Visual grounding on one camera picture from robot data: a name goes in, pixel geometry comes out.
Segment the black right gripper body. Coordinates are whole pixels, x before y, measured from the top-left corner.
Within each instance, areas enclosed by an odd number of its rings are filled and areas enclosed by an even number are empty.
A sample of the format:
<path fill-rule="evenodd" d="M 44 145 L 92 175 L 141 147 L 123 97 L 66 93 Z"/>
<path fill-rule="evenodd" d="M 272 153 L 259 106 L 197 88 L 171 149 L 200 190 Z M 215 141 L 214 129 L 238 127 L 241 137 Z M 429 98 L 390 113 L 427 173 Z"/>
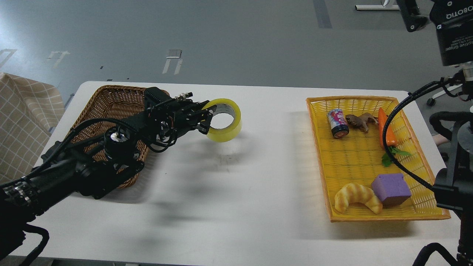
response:
<path fill-rule="evenodd" d="M 460 65 L 473 58 L 473 2 L 434 0 L 431 22 L 436 26 L 442 64 Z"/>

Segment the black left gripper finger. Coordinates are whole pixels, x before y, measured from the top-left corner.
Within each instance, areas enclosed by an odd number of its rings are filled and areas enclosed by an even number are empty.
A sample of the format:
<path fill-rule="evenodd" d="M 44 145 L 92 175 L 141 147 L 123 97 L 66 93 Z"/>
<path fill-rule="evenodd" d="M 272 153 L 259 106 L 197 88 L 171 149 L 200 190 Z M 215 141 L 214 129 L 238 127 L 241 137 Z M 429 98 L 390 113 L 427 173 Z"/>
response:
<path fill-rule="evenodd" d="M 213 116 L 195 116 L 194 118 L 194 129 L 198 130 L 204 135 L 207 135 L 211 128 L 211 121 L 213 119 Z"/>
<path fill-rule="evenodd" d="M 210 105 L 205 107 L 210 102 L 193 102 L 190 105 L 190 114 L 191 115 L 204 115 L 208 113 L 215 112 L 215 105 Z"/>

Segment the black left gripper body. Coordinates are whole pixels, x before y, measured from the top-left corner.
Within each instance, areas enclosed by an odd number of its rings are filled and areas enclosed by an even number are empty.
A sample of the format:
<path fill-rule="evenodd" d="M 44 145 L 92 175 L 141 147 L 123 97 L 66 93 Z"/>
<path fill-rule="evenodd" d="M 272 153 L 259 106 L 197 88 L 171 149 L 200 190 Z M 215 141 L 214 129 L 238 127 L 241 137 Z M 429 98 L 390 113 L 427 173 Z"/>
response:
<path fill-rule="evenodd" d="M 199 127 L 202 110 L 201 102 L 191 100 L 167 100 L 163 103 L 163 111 L 168 119 L 163 122 L 163 138 L 176 134 L 176 138 Z"/>

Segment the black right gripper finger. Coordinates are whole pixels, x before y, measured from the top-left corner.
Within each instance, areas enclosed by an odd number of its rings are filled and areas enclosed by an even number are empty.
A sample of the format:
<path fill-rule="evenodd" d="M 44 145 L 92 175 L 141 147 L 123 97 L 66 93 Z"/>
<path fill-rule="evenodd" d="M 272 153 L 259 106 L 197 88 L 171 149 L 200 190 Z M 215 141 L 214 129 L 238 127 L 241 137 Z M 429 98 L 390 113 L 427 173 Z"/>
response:
<path fill-rule="evenodd" d="M 429 24 L 428 17 L 420 13 L 416 0 L 397 0 L 396 2 L 407 32 L 419 31 Z"/>

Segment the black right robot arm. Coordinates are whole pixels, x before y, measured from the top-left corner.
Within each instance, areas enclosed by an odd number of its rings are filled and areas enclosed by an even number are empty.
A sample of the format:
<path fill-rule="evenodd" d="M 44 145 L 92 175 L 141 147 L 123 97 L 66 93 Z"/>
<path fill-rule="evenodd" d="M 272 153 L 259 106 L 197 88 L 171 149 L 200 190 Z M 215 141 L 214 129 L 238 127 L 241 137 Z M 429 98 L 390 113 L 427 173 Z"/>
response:
<path fill-rule="evenodd" d="M 472 100 L 472 1 L 434 0 L 428 17 L 420 14 L 414 0 L 399 0 L 404 25 L 408 32 L 419 31 L 427 24 L 436 27 L 436 37 L 444 66 L 459 67 L 453 77 L 431 82 L 409 94 L 397 107 L 397 114 L 407 104 L 436 89 L 448 85 L 460 85 L 461 95 Z M 434 193 L 436 205 L 452 210 L 460 218 L 460 237 L 457 255 L 452 256 L 439 243 L 424 246 L 417 255 L 414 266 L 426 265 L 434 252 L 438 252 L 451 266 L 472 265 L 472 113 L 437 112 L 430 116 L 433 129 L 448 139 L 451 150 L 446 168 L 439 170 L 433 185 L 422 181 L 421 185 Z"/>

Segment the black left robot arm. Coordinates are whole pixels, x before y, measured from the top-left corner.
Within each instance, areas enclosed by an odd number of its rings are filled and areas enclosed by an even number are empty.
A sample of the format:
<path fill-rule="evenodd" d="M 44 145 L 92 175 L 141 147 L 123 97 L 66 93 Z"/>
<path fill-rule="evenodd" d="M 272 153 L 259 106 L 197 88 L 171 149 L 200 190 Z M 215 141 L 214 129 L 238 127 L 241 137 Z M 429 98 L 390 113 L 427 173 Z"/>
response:
<path fill-rule="evenodd" d="M 31 224 L 51 207 L 79 192 L 98 200 L 144 168 L 139 141 L 162 153 L 189 131 L 207 134 L 217 105 L 194 102 L 191 92 L 171 97 L 157 87 L 144 90 L 141 110 L 122 119 L 90 118 L 69 130 L 28 174 L 1 185 L 1 259 L 19 248 L 27 233 L 41 241 L 22 261 L 42 253 L 49 232 Z"/>

